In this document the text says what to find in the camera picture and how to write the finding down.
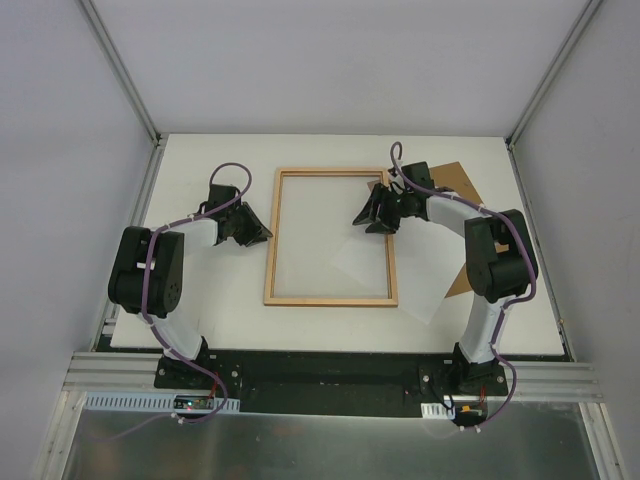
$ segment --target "white platform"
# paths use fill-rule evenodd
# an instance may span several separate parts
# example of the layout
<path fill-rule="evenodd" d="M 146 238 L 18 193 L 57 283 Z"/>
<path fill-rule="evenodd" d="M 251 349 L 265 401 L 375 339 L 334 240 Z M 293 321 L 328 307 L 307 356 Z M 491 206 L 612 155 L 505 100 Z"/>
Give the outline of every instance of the white platform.
<path fill-rule="evenodd" d="M 484 202 L 495 210 L 517 208 L 522 202 L 501 138 L 171 135 L 151 198 L 146 226 L 157 226 L 193 212 L 208 195 L 208 179 L 225 161 L 245 164 L 254 183 L 245 197 L 258 217 L 270 225 L 273 180 L 281 166 L 389 166 L 389 147 L 404 144 L 407 163 L 425 160 L 430 166 L 459 161 Z M 244 172 L 228 169 L 220 183 L 245 184 Z M 396 235 L 402 250 L 403 221 Z M 411 237 L 410 243 L 419 239 Z M 429 246 L 429 254 L 438 255 Z M 445 299 L 425 322 L 401 308 L 265 307 L 262 303 L 266 244 L 239 247 L 233 240 L 211 249 L 206 262 L 205 301 L 197 325 L 211 348 L 327 350 L 372 352 L 449 352 L 466 326 L 473 295 Z M 459 258 L 455 265 L 459 269 Z M 400 269 L 399 277 L 408 272 Z M 438 271 L 421 271 L 425 285 Z M 514 307 L 500 349 L 510 354 L 563 354 L 546 285 L 538 280 L 538 296 Z M 113 335 L 114 347 L 157 347 L 148 329 L 121 311 Z"/>

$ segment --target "wooden picture frame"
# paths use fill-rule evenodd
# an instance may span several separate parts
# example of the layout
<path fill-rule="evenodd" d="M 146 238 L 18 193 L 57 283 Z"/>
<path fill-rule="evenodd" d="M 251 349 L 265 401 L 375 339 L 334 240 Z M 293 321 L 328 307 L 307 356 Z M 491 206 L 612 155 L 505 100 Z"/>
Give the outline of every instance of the wooden picture frame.
<path fill-rule="evenodd" d="M 393 236 L 385 235 L 385 252 L 387 266 L 387 298 L 328 298 L 328 297 L 276 297 L 276 260 L 278 258 L 278 230 L 280 226 L 280 204 L 282 185 L 286 177 L 379 177 L 384 185 L 388 185 L 387 171 L 382 167 L 326 167 L 326 168 L 279 168 L 276 171 L 271 210 L 271 232 L 267 256 L 267 275 L 265 281 L 264 304 L 267 306 L 307 306 L 307 307 L 397 307 L 398 283 L 396 278 L 395 253 Z"/>

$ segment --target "purple cable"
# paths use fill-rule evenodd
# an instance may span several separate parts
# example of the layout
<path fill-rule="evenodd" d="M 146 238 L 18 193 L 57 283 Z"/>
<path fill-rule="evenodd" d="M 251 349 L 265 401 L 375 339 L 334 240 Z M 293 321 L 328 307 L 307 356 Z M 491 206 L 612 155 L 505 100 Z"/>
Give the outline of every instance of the purple cable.
<path fill-rule="evenodd" d="M 398 158 L 396 158 L 395 156 L 396 147 L 399 148 Z M 491 353 L 493 353 L 493 356 L 499 362 L 503 363 L 511 370 L 513 378 L 511 380 L 511 389 L 509 390 L 509 394 L 507 395 L 507 398 L 505 399 L 503 404 L 500 405 L 500 408 L 498 408 L 498 410 L 496 410 L 495 413 L 491 415 L 491 417 L 487 418 L 484 422 L 480 424 L 480 425 L 485 425 L 504 411 L 505 407 L 509 404 L 509 402 L 511 402 L 511 399 L 513 398 L 513 395 L 516 392 L 516 385 L 518 383 L 518 374 L 516 373 L 516 368 L 498 353 L 498 351 L 496 350 L 496 342 L 498 341 L 498 336 L 500 335 L 500 330 L 502 329 L 502 324 L 504 323 L 506 310 L 510 306 L 515 305 L 516 303 L 528 302 L 529 300 L 531 300 L 533 297 L 536 296 L 536 274 L 533 268 L 533 263 L 529 258 L 529 254 L 527 253 L 527 249 L 524 246 L 524 243 L 522 241 L 522 238 L 520 237 L 520 234 L 518 233 L 518 230 L 516 229 L 513 222 L 509 220 L 509 218 L 507 218 L 505 215 L 503 215 L 500 212 L 494 212 L 493 210 L 489 210 L 488 208 L 481 207 L 480 205 L 476 205 L 472 201 L 467 200 L 465 198 L 454 196 L 448 193 L 438 192 L 436 190 L 429 190 L 428 188 L 421 187 L 420 185 L 417 185 L 416 183 L 412 182 L 409 178 L 407 178 L 407 176 L 404 174 L 404 172 L 398 165 L 398 160 L 402 158 L 402 143 L 395 142 L 393 145 L 391 145 L 391 150 L 389 154 L 391 156 L 391 163 L 393 164 L 393 167 L 397 172 L 397 174 L 402 178 L 402 180 L 404 180 L 404 183 L 406 185 L 409 185 L 414 190 L 418 192 L 426 193 L 427 195 L 431 195 L 434 197 L 446 198 L 449 200 L 460 202 L 464 205 L 467 205 L 468 207 L 471 207 L 477 210 L 480 213 L 490 215 L 502 221 L 509 229 L 509 232 L 511 232 L 511 235 L 513 236 L 516 242 L 516 245 L 518 247 L 518 252 L 520 253 L 520 255 L 522 255 L 522 258 L 524 259 L 524 263 L 527 267 L 527 272 L 529 274 L 529 282 L 531 284 L 531 289 L 529 290 L 529 294 L 524 297 L 512 298 L 511 300 L 505 302 L 505 304 L 500 309 L 500 314 L 498 315 L 498 321 L 496 322 L 496 327 L 493 330 L 493 334 L 491 335 L 491 344 L 490 344 Z"/>
<path fill-rule="evenodd" d="M 242 170 L 244 170 L 247 173 L 247 177 L 248 177 L 247 178 L 247 185 L 244 187 L 244 189 L 238 195 L 236 195 L 231 200 L 229 200 L 228 202 L 225 202 L 222 205 L 219 205 L 219 206 L 217 206 L 215 208 L 212 208 L 209 211 L 203 212 L 203 213 L 201 213 L 199 215 L 191 215 L 191 216 L 189 216 L 187 218 L 183 218 L 182 220 L 176 220 L 175 222 L 171 222 L 168 225 L 164 225 L 162 227 L 157 228 L 153 232 L 153 234 L 151 235 L 151 239 L 149 240 L 149 250 L 147 251 L 147 259 L 146 259 L 146 264 L 145 264 L 145 268 L 144 268 L 144 277 L 143 277 L 143 281 L 142 281 L 142 304 L 141 304 L 141 307 L 140 307 L 140 313 L 142 314 L 142 317 L 145 319 L 145 321 L 149 325 L 151 325 L 151 331 L 153 332 L 154 337 L 156 337 L 156 340 L 158 340 L 158 342 L 160 343 L 160 345 L 162 345 L 162 348 L 164 350 L 168 351 L 170 354 L 172 354 L 178 360 L 180 360 L 181 362 L 189 365 L 194 370 L 197 370 L 197 371 L 207 375 L 208 377 L 212 378 L 213 381 L 220 386 L 220 389 L 222 390 L 222 393 L 224 395 L 224 399 L 222 400 L 220 405 L 218 405 L 216 408 L 214 408 L 211 412 L 207 413 L 206 415 L 203 415 L 202 417 L 195 418 L 195 419 L 188 419 L 188 418 L 185 418 L 185 417 L 180 417 L 182 422 L 189 423 L 189 424 L 205 422 L 205 421 L 209 420 L 211 417 L 213 417 L 215 414 L 217 414 L 226 405 L 227 400 L 229 398 L 229 393 L 227 391 L 226 385 L 222 382 L 220 377 L 218 377 L 215 373 L 207 370 L 206 368 L 203 368 L 200 365 L 197 365 L 197 364 L 193 363 L 191 360 L 189 360 L 187 357 L 182 355 L 180 352 L 175 351 L 171 347 L 171 345 L 169 345 L 167 343 L 167 341 L 164 338 L 162 338 L 162 335 L 160 335 L 160 332 L 158 332 L 158 329 L 153 324 L 153 319 L 149 316 L 149 313 L 147 311 L 147 302 L 149 300 L 149 278 L 151 276 L 151 262 L 153 260 L 153 249 L 155 247 L 156 241 L 158 240 L 158 237 L 160 236 L 160 234 L 162 232 L 165 232 L 165 231 L 167 231 L 167 230 L 169 230 L 171 228 L 175 228 L 175 227 L 177 227 L 179 225 L 184 225 L 185 223 L 195 222 L 197 220 L 202 220 L 203 218 L 207 218 L 208 215 L 211 215 L 212 213 L 219 212 L 220 210 L 223 210 L 223 209 L 231 206 L 233 203 L 239 201 L 245 193 L 247 193 L 247 190 L 249 190 L 249 187 L 251 186 L 251 182 L 252 182 L 251 172 L 249 171 L 249 169 L 247 167 L 245 167 L 244 165 L 242 165 L 240 163 L 236 163 L 236 162 L 227 162 L 227 163 L 223 163 L 221 165 L 218 165 L 218 167 L 216 167 L 216 169 L 211 174 L 211 178 L 209 179 L 209 185 L 211 185 L 211 183 L 213 182 L 213 178 L 216 176 L 216 174 L 221 169 L 223 169 L 224 167 L 231 167 L 231 166 L 232 167 L 241 168 Z M 112 442 L 112 441 L 117 440 L 119 438 L 125 437 L 125 436 L 129 435 L 130 433 L 136 432 L 136 431 L 140 430 L 142 427 L 144 427 L 144 426 L 150 424 L 151 422 L 154 422 L 154 421 L 156 421 L 156 420 L 158 420 L 160 418 L 172 417 L 172 416 L 173 416 L 173 414 L 171 414 L 171 413 L 161 413 L 159 415 L 154 415 L 153 417 L 147 418 L 145 421 L 139 423 L 135 427 L 129 428 L 129 429 L 123 431 L 123 432 L 117 433 L 116 435 L 113 435 L 113 436 L 107 437 L 107 438 L 97 438 L 97 437 L 94 437 L 92 435 L 87 435 L 85 433 L 83 433 L 83 435 L 89 437 L 89 439 L 91 439 L 94 442 L 100 442 L 100 443 Z"/>

